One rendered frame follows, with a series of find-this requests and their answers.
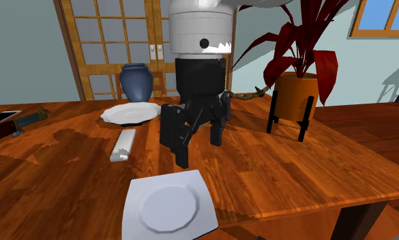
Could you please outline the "red plant in orange pot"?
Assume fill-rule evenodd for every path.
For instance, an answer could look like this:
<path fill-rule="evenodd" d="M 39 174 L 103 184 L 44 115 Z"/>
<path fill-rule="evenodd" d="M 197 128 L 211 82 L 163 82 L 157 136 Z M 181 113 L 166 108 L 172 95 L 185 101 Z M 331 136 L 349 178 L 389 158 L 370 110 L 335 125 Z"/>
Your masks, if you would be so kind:
<path fill-rule="evenodd" d="M 338 60 L 332 50 L 315 50 L 324 30 L 349 0 L 300 0 L 301 24 L 289 17 L 278 34 L 266 33 L 244 51 L 248 53 L 263 42 L 275 42 L 274 57 L 263 71 L 268 87 L 273 87 L 267 132 L 280 119 L 300 126 L 298 141 L 304 140 L 313 118 L 316 102 L 324 104 L 336 83 Z"/>

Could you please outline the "white round plate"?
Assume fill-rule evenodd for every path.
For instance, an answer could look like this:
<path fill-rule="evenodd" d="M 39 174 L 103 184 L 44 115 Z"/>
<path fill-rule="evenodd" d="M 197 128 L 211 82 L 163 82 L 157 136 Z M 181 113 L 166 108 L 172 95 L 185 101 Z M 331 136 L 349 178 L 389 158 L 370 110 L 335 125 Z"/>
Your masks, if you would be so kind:
<path fill-rule="evenodd" d="M 155 119 L 161 113 L 161 106 L 150 102 L 130 102 L 106 109 L 101 118 L 117 125 L 136 124 Z"/>

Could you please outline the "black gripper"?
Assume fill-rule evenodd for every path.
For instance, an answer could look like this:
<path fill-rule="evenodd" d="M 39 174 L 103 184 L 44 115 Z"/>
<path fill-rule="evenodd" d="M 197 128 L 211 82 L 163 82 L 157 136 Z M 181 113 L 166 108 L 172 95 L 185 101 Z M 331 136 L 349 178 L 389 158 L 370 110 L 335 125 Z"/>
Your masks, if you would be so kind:
<path fill-rule="evenodd" d="M 175 163 L 188 168 L 188 145 L 203 120 L 204 109 L 197 114 L 193 125 L 186 125 L 188 104 L 192 99 L 217 97 L 211 107 L 210 143 L 219 147 L 222 144 L 222 132 L 231 116 L 231 97 L 224 91 L 226 59 L 181 59 L 175 60 L 176 88 L 180 95 L 179 106 L 163 104 L 160 113 L 160 144 L 175 154 Z"/>

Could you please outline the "white square plate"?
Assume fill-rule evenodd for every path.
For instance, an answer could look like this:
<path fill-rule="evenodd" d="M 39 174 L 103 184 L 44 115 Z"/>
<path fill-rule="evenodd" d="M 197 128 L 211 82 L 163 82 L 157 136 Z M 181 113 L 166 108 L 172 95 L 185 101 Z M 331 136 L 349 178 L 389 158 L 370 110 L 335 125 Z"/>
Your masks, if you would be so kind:
<path fill-rule="evenodd" d="M 198 170 L 131 180 L 121 240 L 194 240 L 216 229 L 215 207 Z"/>

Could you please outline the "blue ceramic vase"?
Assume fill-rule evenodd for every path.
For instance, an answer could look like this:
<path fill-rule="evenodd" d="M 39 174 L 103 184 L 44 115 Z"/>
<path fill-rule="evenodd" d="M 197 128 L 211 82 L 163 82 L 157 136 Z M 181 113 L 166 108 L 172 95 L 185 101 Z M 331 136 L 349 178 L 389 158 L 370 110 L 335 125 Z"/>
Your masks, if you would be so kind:
<path fill-rule="evenodd" d="M 119 75 L 126 97 L 131 102 L 148 102 L 153 91 L 153 75 L 144 63 L 127 63 Z"/>

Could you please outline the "white rectangular bar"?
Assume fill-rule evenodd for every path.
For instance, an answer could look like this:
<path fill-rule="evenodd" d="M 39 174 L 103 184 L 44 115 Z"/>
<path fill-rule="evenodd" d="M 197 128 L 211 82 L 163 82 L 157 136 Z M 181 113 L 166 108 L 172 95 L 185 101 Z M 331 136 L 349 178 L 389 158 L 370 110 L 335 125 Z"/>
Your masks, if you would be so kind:
<path fill-rule="evenodd" d="M 114 149 L 110 155 L 111 162 L 122 162 L 129 158 L 131 148 L 136 134 L 135 129 L 122 130 Z"/>

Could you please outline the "brown twisted branch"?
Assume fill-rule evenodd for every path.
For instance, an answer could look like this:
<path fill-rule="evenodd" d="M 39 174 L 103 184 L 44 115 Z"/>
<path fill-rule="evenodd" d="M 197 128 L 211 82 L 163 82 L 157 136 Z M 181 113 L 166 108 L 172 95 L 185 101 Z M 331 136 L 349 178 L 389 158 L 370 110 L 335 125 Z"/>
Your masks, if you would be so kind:
<path fill-rule="evenodd" d="M 252 98 L 263 97 L 265 93 L 269 90 L 269 87 L 266 86 L 263 89 L 259 89 L 255 87 L 256 91 L 254 93 L 233 93 L 232 91 L 228 91 L 231 98 L 237 98 L 240 100 L 250 100 Z"/>

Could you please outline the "wooden table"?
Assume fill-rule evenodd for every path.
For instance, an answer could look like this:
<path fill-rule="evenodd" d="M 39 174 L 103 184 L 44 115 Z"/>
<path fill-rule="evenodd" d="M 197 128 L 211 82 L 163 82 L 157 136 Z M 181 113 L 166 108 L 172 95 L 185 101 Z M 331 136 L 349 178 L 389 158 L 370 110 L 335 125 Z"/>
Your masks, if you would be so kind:
<path fill-rule="evenodd" d="M 399 199 L 399 165 L 313 121 L 303 142 L 280 121 L 266 132 L 269 97 L 233 100 L 220 147 L 208 125 L 189 146 L 218 223 L 267 220 Z M 179 171 L 160 122 L 137 128 L 130 159 L 109 160 L 121 132 L 102 120 L 113 100 L 47 103 L 46 120 L 0 140 L 0 240 L 121 240 L 131 180 Z"/>

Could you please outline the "wooden framed window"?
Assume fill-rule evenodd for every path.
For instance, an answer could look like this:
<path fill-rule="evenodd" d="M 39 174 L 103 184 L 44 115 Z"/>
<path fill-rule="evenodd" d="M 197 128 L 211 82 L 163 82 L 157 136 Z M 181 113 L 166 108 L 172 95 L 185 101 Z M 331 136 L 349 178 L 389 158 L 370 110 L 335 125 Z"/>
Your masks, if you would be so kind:
<path fill-rule="evenodd" d="M 352 38 L 399 38 L 399 0 L 360 0 Z"/>

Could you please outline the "white smartphone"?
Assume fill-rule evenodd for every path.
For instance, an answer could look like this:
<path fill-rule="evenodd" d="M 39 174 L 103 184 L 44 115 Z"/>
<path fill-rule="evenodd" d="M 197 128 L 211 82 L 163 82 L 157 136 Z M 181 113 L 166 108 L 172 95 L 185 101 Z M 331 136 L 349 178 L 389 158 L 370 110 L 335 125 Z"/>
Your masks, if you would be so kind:
<path fill-rule="evenodd" d="M 11 117 L 18 115 L 19 113 L 21 113 L 21 110 L 11 110 L 11 111 L 0 112 L 0 123 L 7 121 Z"/>

